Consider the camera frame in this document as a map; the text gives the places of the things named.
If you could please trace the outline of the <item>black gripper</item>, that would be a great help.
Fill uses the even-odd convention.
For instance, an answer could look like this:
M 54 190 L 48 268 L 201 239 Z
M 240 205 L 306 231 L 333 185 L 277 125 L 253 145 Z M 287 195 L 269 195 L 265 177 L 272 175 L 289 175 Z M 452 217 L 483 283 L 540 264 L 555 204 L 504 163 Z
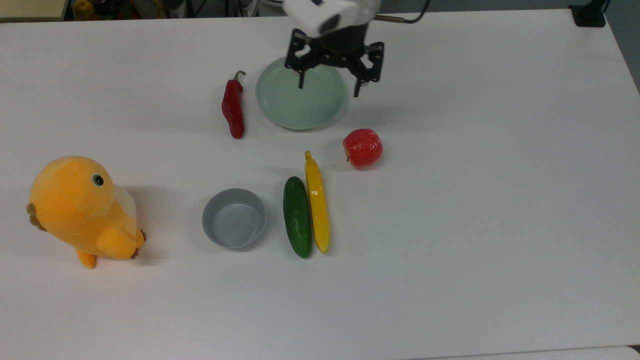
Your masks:
M 285 68 L 297 73 L 298 89 L 304 88 L 306 71 L 318 64 L 351 68 L 356 79 L 354 98 L 358 98 L 362 85 L 379 82 L 386 44 L 378 41 L 365 45 L 369 27 L 368 23 L 348 26 L 317 38 L 294 28 L 286 52 Z

